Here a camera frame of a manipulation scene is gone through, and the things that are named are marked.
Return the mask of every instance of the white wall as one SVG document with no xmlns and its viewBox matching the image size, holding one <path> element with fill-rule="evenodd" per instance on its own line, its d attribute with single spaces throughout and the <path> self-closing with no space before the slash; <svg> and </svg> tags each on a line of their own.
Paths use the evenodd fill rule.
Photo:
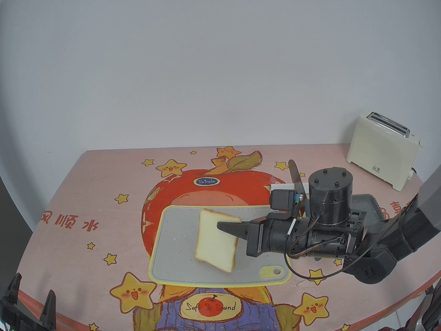
<svg viewBox="0 0 441 331">
<path fill-rule="evenodd" d="M 441 163 L 441 0 L 5 0 L 0 175 L 32 228 L 109 148 L 350 142 L 373 109 Z"/>
</svg>

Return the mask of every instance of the cable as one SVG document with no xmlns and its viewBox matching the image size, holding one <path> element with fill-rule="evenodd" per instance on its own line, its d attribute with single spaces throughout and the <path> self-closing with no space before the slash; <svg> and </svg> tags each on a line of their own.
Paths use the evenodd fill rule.
<svg viewBox="0 0 441 331">
<path fill-rule="evenodd" d="M 309 225 L 309 227 L 300 235 L 300 237 L 298 237 L 298 238 L 296 238 L 292 243 L 291 243 L 291 245 L 290 245 L 290 247 L 289 247 L 289 250 L 288 251 L 292 251 L 293 249 L 294 249 L 294 246 L 306 235 L 306 233 L 308 233 L 311 229 L 312 229 L 312 227 L 314 227 L 314 224 L 316 224 L 317 223 L 317 221 L 318 221 L 318 219 L 320 218 L 320 215 L 318 214 L 317 215 L 317 217 L 316 217 L 316 219 L 314 219 L 313 221 L 312 221 L 312 223 Z M 288 253 L 288 256 L 291 258 L 291 259 L 293 259 L 294 257 L 294 255 L 292 255 L 292 254 L 290 254 L 290 253 Z"/>
<path fill-rule="evenodd" d="M 315 250 L 315 249 L 317 249 L 317 248 L 319 248 L 319 247 L 321 247 L 321 246 L 326 246 L 326 245 L 328 245 L 329 243 L 333 243 L 334 241 L 338 241 L 341 237 L 342 237 L 342 236 L 339 235 L 338 237 L 335 237 L 335 238 L 332 238 L 332 239 L 322 240 L 320 243 L 314 244 L 314 245 L 312 245 L 312 246 L 310 246 L 310 247 L 308 247 L 308 248 L 306 248 L 306 249 L 304 249 L 304 250 L 298 252 L 297 254 L 289 255 L 289 257 L 290 257 L 291 259 L 295 259 L 295 258 L 300 257 L 300 256 L 302 256 L 302 255 L 305 255 L 305 254 L 307 254 L 308 252 L 313 251 L 313 250 Z"/>
<path fill-rule="evenodd" d="M 308 279 L 308 280 L 316 280 L 316 279 L 327 279 L 328 277 L 333 277 L 333 276 L 335 276 L 336 274 L 339 274 L 340 272 L 343 272 L 344 270 L 346 270 L 346 269 L 348 269 L 348 268 L 350 268 L 350 267 L 352 267 L 354 264 L 356 264 L 363 256 L 365 256 L 366 254 L 367 254 L 367 252 L 369 252 L 372 248 L 373 248 L 373 246 L 375 245 L 375 244 L 377 244 L 385 235 L 386 235 L 386 233 L 389 231 L 389 229 L 391 229 L 393 226 L 394 226 L 394 224 L 396 223 L 396 221 L 394 222 L 394 223 L 392 223 L 383 233 L 381 233 L 381 235 L 378 237 L 378 239 L 377 240 L 375 240 L 375 242 L 371 245 L 371 246 L 369 246 L 367 249 L 366 249 L 366 251 L 364 252 L 364 253 L 362 253 L 358 258 L 356 258 L 353 262 L 351 262 L 348 266 L 346 266 L 346 267 L 343 267 L 341 270 L 338 270 L 338 271 L 336 271 L 336 272 L 333 272 L 333 273 L 331 273 L 331 274 L 327 274 L 326 276 L 323 276 L 323 277 L 310 277 L 310 276 L 303 276 L 302 274 L 300 274 L 300 273 L 297 273 L 296 271 L 294 271 L 294 269 L 290 266 L 290 264 L 289 264 L 289 262 L 288 262 L 288 258 L 287 258 L 287 251 L 286 251 L 286 245 L 287 245 L 287 243 L 288 243 L 288 238 L 289 238 L 289 235 L 287 235 L 286 237 L 285 237 L 285 246 L 284 246 L 284 254 L 283 254 L 283 257 L 284 257 L 284 259 L 285 259 L 285 263 L 286 263 L 286 266 L 289 268 L 289 270 L 292 272 L 292 273 L 294 273 L 297 277 L 300 277 L 300 278 L 302 278 L 302 279 Z"/>
</svg>

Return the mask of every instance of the table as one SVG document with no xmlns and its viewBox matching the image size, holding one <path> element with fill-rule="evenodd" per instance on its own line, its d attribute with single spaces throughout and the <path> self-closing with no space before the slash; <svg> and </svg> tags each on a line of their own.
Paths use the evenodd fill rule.
<svg viewBox="0 0 441 331">
<path fill-rule="evenodd" d="M 157 285 L 148 275 L 165 207 L 266 205 L 271 184 L 291 182 L 289 159 L 296 161 L 305 183 L 318 169 L 345 167 L 354 177 L 353 193 L 374 195 L 386 218 L 418 192 L 422 183 L 416 175 L 403 191 L 395 191 L 347 163 L 347 151 L 348 145 L 283 145 L 85 152 L 29 241 L 18 268 L 23 275 L 19 298 L 39 316 L 53 289 L 58 331 L 360 330 L 441 276 L 441 234 L 375 285 L 341 273 L 315 282 L 293 275 L 282 285 L 202 289 Z M 204 177 L 219 183 L 198 185 Z M 295 267 L 320 276 L 340 269 L 340 263 L 301 258 Z M 237 310 L 190 317 L 182 307 L 201 293 L 237 302 Z M 315 313 L 306 312 L 308 303 Z"/>
</svg>

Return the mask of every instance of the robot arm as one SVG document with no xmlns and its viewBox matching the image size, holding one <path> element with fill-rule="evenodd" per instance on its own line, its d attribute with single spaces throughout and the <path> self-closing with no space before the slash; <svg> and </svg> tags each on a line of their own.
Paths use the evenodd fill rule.
<svg viewBox="0 0 441 331">
<path fill-rule="evenodd" d="M 297 167 L 292 160 L 288 165 L 296 183 Z M 351 208 L 352 175 L 345 168 L 322 169 L 310 176 L 311 217 L 298 219 L 306 199 L 298 187 L 272 191 L 271 208 L 283 212 L 250 222 L 218 223 L 218 229 L 247 240 L 246 254 L 253 257 L 273 251 L 291 258 L 343 258 L 340 272 L 367 284 L 382 281 L 398 261 L 441 230 L 441 166 L 400 214 L 369 226 L 365 222 L 373 213 Z"/>
</svg>

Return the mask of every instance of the small red apple print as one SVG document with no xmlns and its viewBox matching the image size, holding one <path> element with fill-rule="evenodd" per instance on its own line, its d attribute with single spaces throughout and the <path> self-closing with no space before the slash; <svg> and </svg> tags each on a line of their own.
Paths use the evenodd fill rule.
<svg viewBox="0 0 441 331">
<path fill-rule="evenodd" d="M 223 304 L 217 295 L 213 294 L 213 298 L 203 298 L 198 304 L 198 311 L 205 317 L 215 317 L 223 311 Z"/>
</svg>

